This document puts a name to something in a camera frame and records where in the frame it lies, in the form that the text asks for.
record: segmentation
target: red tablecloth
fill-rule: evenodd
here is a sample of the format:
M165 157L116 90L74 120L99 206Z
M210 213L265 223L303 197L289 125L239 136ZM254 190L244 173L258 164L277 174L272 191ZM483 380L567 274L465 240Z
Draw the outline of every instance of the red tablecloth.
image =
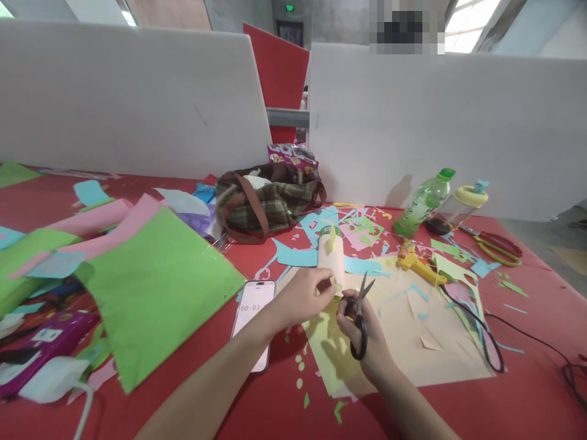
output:
M74 214L76 202L72 186L84 179L48 175L0 190L0 225L30 232ZM152 188L181 189L192 192L193 180L124 176L105 181L112 197L125 197L136 202L144 193L156 196ZM389 211L394 217L399 211ZM391 221L380 214L377 222L391 227ZM471 218L468 226L477 230L508 236L499 223L490 218ZM300 233L296 242L292 236ZM276 238L298 249L309 242L301 230L287 232ZM458 243L474 246L473 240L457 232ZM415 237L429 243L422 229ZM389 236L387 241L395 246ZM345 240L347 254L351 250ZM577 353L587 354L587 302L562 278L522 246L526 256L518 268L500 268L511 276L513 283L529 294L529 298L505 288L496 288L495 273L480 281L479 290L484 307L532 335L551 343L571 361ZM262 246L232 246L227 258L249 279L263 268L275 254L275 245L268 240ZM362 258L370 256L358 253ZM285 269L273 262L271 278L277 279ZM508 309L504 302L528 312L524 315ZM72 307L87 307L92 299L85 294ZM119 382L111 379L96 393L84 431L84 439L132 438L150 415L171 392L191 373L219 350L230 338L237 311L231 300L197 333L190 337L160 368L130 395L124 395ZM45 313L29 318L37 323ZM510 330L497 321L489 321L497 341L525 351L525 354L503 350L508 372L497 378L429 386L421 392L440 415L464 439L496 438L587 438L587 417L567 389L559 368L563 360L554 352ZM294 361L306 337L301 327L289 335L277 335L271 344L270 364L266 373L250 378L239 393L218 434L219 439L255 436L257 438L395 438L399 436L393 419L382 405L379 395L370 395L341 410L342 425L334 416L336 400L327 395L322 379L316 376L316 362L304 357L306 368L298 371ZM296 380L302 377L302 390ZM310 404L304 410L304 395ZM84 404L84 397L67 406L65 400L50 405L36 405L16 399L0 406L2 438L66 439L73 437Z

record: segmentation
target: person's right hand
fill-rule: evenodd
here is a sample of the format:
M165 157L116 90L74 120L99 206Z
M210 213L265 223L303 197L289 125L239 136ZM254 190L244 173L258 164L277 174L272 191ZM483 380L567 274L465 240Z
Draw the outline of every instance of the person's right hand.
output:
M356 290L344 290L344 296L354 296L358 298L359 293ZM347 300L342 299L338 307L336 321L343 334L349 339L350 343L355 346L357 353L361 351L361 331L355 327L353 321L350 321L344 316L344 309L347 306ZM356 318L357 306L354 305L349 313L349 317L353 320ZM367 352L361 361L361 369L365 377L375 386L378 387L385 380L386 375L397 369L397 366L387 348L383 330L379 325L379 321L371 304L364 298L361 306L361 314L367 324Z

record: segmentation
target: yellow lid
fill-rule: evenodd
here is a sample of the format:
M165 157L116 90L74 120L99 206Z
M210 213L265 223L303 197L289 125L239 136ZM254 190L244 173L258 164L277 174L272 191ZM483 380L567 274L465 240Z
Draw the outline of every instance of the yellow lid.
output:
M474 190L474 186L461 186L454 192L454 198L463 205L467 205L473 208L481 208L487 203L489 196L486 192L477 194Z

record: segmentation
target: hand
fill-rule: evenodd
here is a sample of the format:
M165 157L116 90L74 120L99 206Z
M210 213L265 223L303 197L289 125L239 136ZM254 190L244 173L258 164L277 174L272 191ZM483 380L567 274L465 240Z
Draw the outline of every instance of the hand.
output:
M355 298L359 297L359 293L356 290L344 290L342 294L344 296L354 296ZM361 351L361 331L355 327L354 322L344 316L346 306L347 300L341 300L338 306L336 321L342 333L350 339L350 343L353 344L356 352L359 353ZM349 313L349 317L354 320L356 318L356 312L357 306L355 304ZM386 376L390 372L397 370L397 366L391 358L383 330L381 330L377 316L367 298L363 299L361 314L367 324L368 334L367 352L365 352L365 357L361 361L361 369L369 382L379 388L385 381Z
M269 303L275 332L301 324L316 316L334 298L336 287L330 283L330 269L300 269L280 294Z

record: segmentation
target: white foam board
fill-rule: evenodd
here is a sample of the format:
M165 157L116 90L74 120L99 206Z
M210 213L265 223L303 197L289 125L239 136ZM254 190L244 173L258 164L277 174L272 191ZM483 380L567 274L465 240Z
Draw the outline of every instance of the white foam board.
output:
M0 20L0 161L202 178L267 162L248 35Z
M587 197L587 61L377 56L314 43L310 148L331 201L404 207L443 167L478 213L546 221Z

